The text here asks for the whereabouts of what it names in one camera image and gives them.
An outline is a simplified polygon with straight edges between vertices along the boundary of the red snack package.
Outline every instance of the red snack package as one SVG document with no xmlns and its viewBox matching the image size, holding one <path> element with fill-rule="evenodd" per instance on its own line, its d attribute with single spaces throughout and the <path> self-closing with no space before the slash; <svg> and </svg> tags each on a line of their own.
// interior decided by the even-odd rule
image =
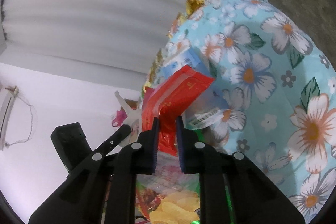
<svg viewBox="0 0 336 224">
<path fill-rule="evenodd" d="M 154 117 L 159 117 L 160 151 L 177 155 L 175 120 L 213 81 L 214 78 L 184 66 L 151 94 L 142 111 L 142 131 L 150 130 Z"/>
</svg>

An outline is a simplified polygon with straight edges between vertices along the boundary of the floral fabric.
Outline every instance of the floral fabric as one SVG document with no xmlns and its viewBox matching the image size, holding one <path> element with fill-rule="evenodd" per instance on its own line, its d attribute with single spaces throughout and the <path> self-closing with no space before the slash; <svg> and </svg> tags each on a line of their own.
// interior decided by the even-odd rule
<svg viewBox="0 0 336 224">
<path fill-rule="evenodd" d="M 335 70 L 267 0 L 204 0 L 187 16 L 168 55 L 190 46 L 220 80 L 216 148 L 244 152 L 309 223 L 336 184 Z"/>
</svg>

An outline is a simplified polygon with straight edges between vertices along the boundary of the white wall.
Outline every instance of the white wall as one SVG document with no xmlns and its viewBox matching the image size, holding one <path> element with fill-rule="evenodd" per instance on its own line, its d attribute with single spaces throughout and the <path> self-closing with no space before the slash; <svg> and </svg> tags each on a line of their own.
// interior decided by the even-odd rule
<svg viewBox="0 0 336 224">
<path fill-rule="evenodd" d="M 67 172 L 50 140 L 54 128 L 80 122 L 92 149 L 114 131 L 111 115 L 120 109 L 116 88 L 49 75 L 0 63 L 0 82 L 17 85 L 19 96 L 34 105 L 34 135 L 23 144 L 0 151 L 0 188 L 9 204 L 28 223 L 31 214 L 65 180 Z M 137 100 L 139 92 L 118 89 Z M 6 141 L 24 139 L 30 131 L 29 107 L 16 100 Z"/>
</svg>

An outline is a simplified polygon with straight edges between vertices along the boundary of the black device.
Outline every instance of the black device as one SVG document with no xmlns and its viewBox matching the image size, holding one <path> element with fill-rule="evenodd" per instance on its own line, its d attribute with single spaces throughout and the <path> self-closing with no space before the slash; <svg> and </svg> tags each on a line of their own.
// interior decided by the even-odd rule
<svg viewBox="0 0 336 224">
<path fill-rule="evenodd" d="M 29 224 L 101 223 L 111 175 L 104 224 L 134 224 L 137 174 L 154 173 L 159 131 L 155 118 L 152 129 L 140 133 L 136 143 L 107 156 L 130 134 L 129 126 L 121 126 L 91 152 L 79 123 L 57 127 L 53 143 L 63 163 L 70 162 L 72 169 L 32 214 Z M 181 117 L 176 120 L 176 131 L 182 172 L 199 173 L 201 224 L 305 223 L 295 206 L 243 153 L 226 155 L 199 142 L 196 133 L 184 128 Z M 78 157 L 69 152 L 72 145 L 82 157 L 87 154 L 77 164 Z"/>
</svg>

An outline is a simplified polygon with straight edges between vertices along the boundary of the small gray flower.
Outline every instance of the small gray flower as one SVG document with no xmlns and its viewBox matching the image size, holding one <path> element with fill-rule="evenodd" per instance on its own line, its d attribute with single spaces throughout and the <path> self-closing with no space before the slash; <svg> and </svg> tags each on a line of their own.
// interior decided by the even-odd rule
<svg viewBox="0 0 336 224">
<path fill-rule="evenodd" d="M 327 69 L 329 69 L 329 66 L 330 66 L 330 62 L 328 61 L 328 59 L 326 58 L 326 56 L 324 54 L 320 55 L 320 58 L 321 58 L 321 63 L 323 65 L 325 65 L 325 67 Z"/>
<path fill-rule="evenodd" d="M 247 145 L 247 140 L 237 140 L 237 150 L 240 152 L 245 152 L 247 150 L 250 150 L 250 146 Z"/>
<path fill-rule="evenodd" d="M 285 75 L 281 75 L 281 80 L 283 80 L 282 86 L 288 86 L 290 88 L 293 87 L 293 82 L 296 81 L 296 76 L 292 75 L 292 72 L 290 70 L 286 71 Z"/>
</svg>

